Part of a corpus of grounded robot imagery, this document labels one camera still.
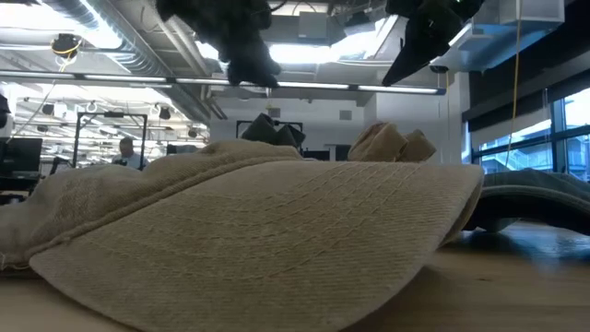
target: table surface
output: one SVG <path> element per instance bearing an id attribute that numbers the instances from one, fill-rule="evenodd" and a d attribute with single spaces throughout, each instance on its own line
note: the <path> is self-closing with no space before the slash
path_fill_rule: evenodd
<path id="1" fill-rule="evenodd" d="M 590 237 L 524 223 L 498 234 L 464 232 L 345 332 L 589 331 L 589 277 Z M 40 280 L 1 281 L 3 331 L 129 331 Z"/>

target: black monitor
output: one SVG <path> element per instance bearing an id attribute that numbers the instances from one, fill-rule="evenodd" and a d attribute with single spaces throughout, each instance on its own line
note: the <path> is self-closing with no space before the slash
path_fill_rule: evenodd
<path id="1" fill-rule="evenodd" d="M 42 144 L 41 138 L 0 138 L 0 175 L 38 172 Z"/>

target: fluorescent light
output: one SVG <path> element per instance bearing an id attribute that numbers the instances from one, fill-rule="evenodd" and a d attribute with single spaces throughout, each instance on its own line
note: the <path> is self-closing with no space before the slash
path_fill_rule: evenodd
<path id="1" fill-rule="evenodd" d="M 86 79 L 90 80 L 105 80 L 105 81 L 123 81 L 123 82 L 149 82 L 149 83 L 165 83 L 166 77 L 134 77 L 134 76 L 118 76 L 118 75 L 85 75 Z"/>
<path id="2" fill-rule="evenodd" d="M 359 86 L 359 91 L 369 92 L 393 92 L 393 93 L 417 93 L 417 94 L 437 94 L 438 89 L 429 88 L 410 88 L 410 87 L 376 87 L 376 86 Z"/>
<path id="3" fill-rule="evenodd" d="M 131 88 L 172 89 L 172 84 L 131 83 Z"/>
<path id="4" fill-rule="evenodd" d="M 229 86 L 230 82 L 227 79 L 218 78 L 176 78 L 176 82 L 185 84 L 209 84 L 219 86 Z"/>
<path id="5" fill-rule="evenodd" d="M 13 71 L 0 70 L 0 77 L 24 77 L 24 78 L 53 78 L 53 79 L 72 79 L 75 78 L 72 74 L 66 73 L 43 73 L 30 71 Z"/>
<path id="6" fill-rule="evenodd" d="M 70 160 L 70 157 L 66 156 L 66 155 L 60 155 L 60 154 L 56 154 L 55 157 L 57 158 L 61 158 L 63 160 Z"/>
<path id="7" fill-rule="evenodd" d="M 461 39 L 461 37 L 465 36 L 465 34 L 471 30 L 471 27 L 473 27 L 473 25 L 471 23 L 467 23 L 462 29 L 461 31 L 459 31 L 459 33 L 457 33 L 456 36 L 454 36 L 453 39 L 451 39 L 451 41 L 449 41 L 449 46 L 453 47 L 453 45 L 455 45 L 457 42 L 459 42 L 459 40 Z"/>
<path id="8" fill-rule="evenodd" d="M 306 82 L 278 82 L 282 88 L 303 89 L 348 89 L 348 84 L 306 83 Z"/>
<path id="9" fill-rule="evenodd" d="M 380 22 L 375 23 L 375 27 L 377 25 L 382 25 L 377 33 L 377 37 L 375 38 L 375 42 L 369 46 L 367 52 L 365 53 L 364 58 L 369 59 L 374 57 L 379 50 L 384 46 L 385 40 L 389 37 L 389 34 L 394 29 L 394 26 L 399 19 L 398 15 L 390 16 L 389 18 L 385 18 L 385 22 L 383 25 Z"/>

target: beige cap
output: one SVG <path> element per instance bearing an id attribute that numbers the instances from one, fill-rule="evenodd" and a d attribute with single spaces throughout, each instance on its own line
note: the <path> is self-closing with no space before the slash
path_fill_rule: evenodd
<path id="1" fill-rule="evenodd" d="M 0 207 L 0 268 L 142 331 L 337 331 L 463 228 L 482 177 L 245 141 L 64 172 Z"/>

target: person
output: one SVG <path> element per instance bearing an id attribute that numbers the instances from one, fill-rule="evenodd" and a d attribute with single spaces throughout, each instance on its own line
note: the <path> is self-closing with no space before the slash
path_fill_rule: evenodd
<path id="1" fill-rule="evenodd" d="M 143 169 L 149 165 L 149 161 L 145 158 L 143 166 L 141 165 L 141 156 L 134 151 L 132 138 L 123 138 L 121 142 L 119 142 L 119 150 L 121 151 L 121 154 L 116 155 L 112 159 L 113 164 L 131 167 L 140 171 L 143 171 Z"/>

